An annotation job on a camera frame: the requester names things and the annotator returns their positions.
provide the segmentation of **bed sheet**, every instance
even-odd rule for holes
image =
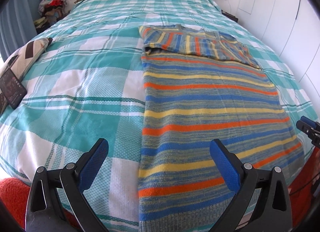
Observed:
[[[291,70],[269,47],[224,17],[212,0],[83,0],[36,37],[52,37],[53,42],[22,82],[27,96],[0,118],[1,166],[30,184],[38,166],[56,169],[75,162],[103,137],[109,155],[84,194],[110,231],[137,231],[145,107],[138,28],[173,24],[236,37],[276,85],[292,125],[303,115],[317,119]],[[303,144],[299,157],[306,161],[312,145],[296,133]]]

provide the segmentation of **orange stripe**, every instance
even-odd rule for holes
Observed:
[[[139,190],[139,197],[148,197],[148,196],[164,196],[174,193],[183,193],[187,191],[194,191],[199,189],[210,188],[216,185],[223,184],[224,180],[222,177],[217,179],[205,180],[196,183],[177,185],[172,187],[153,187]]]
[[[196,54],[201,55],[200,53],[200,44],[199,44],[199,38],[195,37],[195,43],[196,43]]]
[[[161,48],[162,49],[167,49],[168,46],[171,44],[172,38],[173,38],[173,33],[169,33],[169,38],[167,40],[167,43],[162,45]]]
[[[253,73],[253,74],[255,74],[257,76],[260,76],[260,77],[266,77],[265,74],[261,74],[261,73],[258,73],[256,71],[253,71],[253,70],[250,70],[250,69],[247,69],[247,68],[241,68],[241,67],[236,67],[236,66],[228,66],[228,65],[220,65],[218,63],[207,62],[207,61],[172,59],[172,58],[169,58],[169,57],[148,57],[147,58],[145,56],[142,56],[141,58],[142,59],[147,59],[147,60],[162,60],[162,61],[172,61],[172,62],[187,62],[187,63],[195,63],[195,64],[214,65],[214,66],[217,66],[217,67],[220,67],[220,68],[235,68],[235,69],[240,69],[240,70],[243,70],[243,71],[246,71],[246,72]]]
[[[279,153],[277,153],[275,155],[272,155],[272,156],[270,156],[270,157],[268,157],[266,159],[263,159],[262,161],[259,161],[259,162],[255,163],[255,164],[253,164],[253,166],[255,168],[260,168],[260,167],[262,167],[262,166],[264,166],[264,165],[266,165],[266,164],[268,164],[268,163],[270,163],[270,162],[272,162],[272,161],[274,161],[274,160],[276,160],[276,159],[278,159],[278,158],[280,158],[280,157],[282,157],[284,155],[289,154],[290,152],[294,151],[295,149],[298,149],[300,146],[301,146],[301,143],[298,142],[295,146],[293,146],[293,147],[291,147],[291,148],[289,148],[287,150],[284,150],[282,152],[279,152]]]
[[[151,30],[151,28],[147,28],[147,29],[143,32],[142,36],[144,37],[144,36],[148,33],[148,31],[150,31],[150,30]]]
[[[257,162],[253,166],[255,168],[260,168],[284,155],[289,154],[290,152],[294,151],[295,149],[299,148],[301,146],[301,143],[298,142],[295,146],[279,152],[275,155],[272,155],[266,159],[263,159],[262,161]],[[184,184],[184,185],[177,185],[177,186],[172,186],[172,187],[152,187],[152,188],[146,188],[139,190],[139,197],[154,197],[154,196],[164,196],[164,195],[169,195],[169,194],[174,194],[174,193],[183,193],[183,192],[189,192],[189,191],[194,191],[194,190],[200,190],[200,189],[205,189],[213,186],[217,186],[220,184],[223,184],[224,180],[222,177],[216,178],[216,179],[211,179],[211,180],[206,180],[206,181],[200,181],[200,182],[195,182],[195,183],[190,183],[190,184]]]
[[[142,135],[159,136],[168,131],[174,131],[174,132],[209,131],[209,130],[220,130],[220,129],[227,129],[227,128],[233,128],[233,127],[249,126],[249,125],[285,123],[288,121],[290,121],[289,117],[286,117],[284,119],[259,119],[259,120],[251,120],[251,121],[239,121],[239,122],[203,124],[203,125],[168,124],[159,129],[143,128]]]
[[[144,83],[144,88],[151,87],[154,89],[159,89],[159,90],[181,90],[181,89],[195,89],[195,88],[217,88],[217,89],[222,89],[222,88],[228,88],[228,89],[237,89],[237,90],[244,90],[244,91],[249,91],[253,93],[260,93],[260,94],[265,94],[265,95],[275,95],[278,96],[278,92],[268,92],[268,91],[263,91],[263,90],[258,90],[254,88],[249,88],[249,87],[244,87],[244,86],[239,86],[239,85],[210,85],[210,84],[192,84],[192,85],[158,85],[150,82]]]

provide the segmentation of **pile of clothes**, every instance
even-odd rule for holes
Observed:
[[[68,5],[67,0],[42,0],[38,7],[38,13],[45,17],[52,26],[57,22],[57,18],[64,15],[66,5]]]

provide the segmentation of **silver bolt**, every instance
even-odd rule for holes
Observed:
[[[279,172],[281,172],[281,168],[278,167],[278,166],[276,166],[276,167],[275,167],[275,171],[279,173]]]
[[[73,169],[75,167],[75,164],[73,162],[70,162],[67,164],[67,169]]]
[[[245,163],[243,166],[246,169],[252,169],[252,165],[250,163]]]
[[[39,168],[37,169],[37,172],[38,172],[38,173],[41,173],[41,172],[43,172],[43,170],[44,170],[44,167],[41,166],[41,167],[39,167]]]

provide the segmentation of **nightstand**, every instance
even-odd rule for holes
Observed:
[[[236,16],[231,15],[228,12],[222,10],[222,15],[226,16],[227,18],[233,20],[234,22],[238,23],[238,18]]]

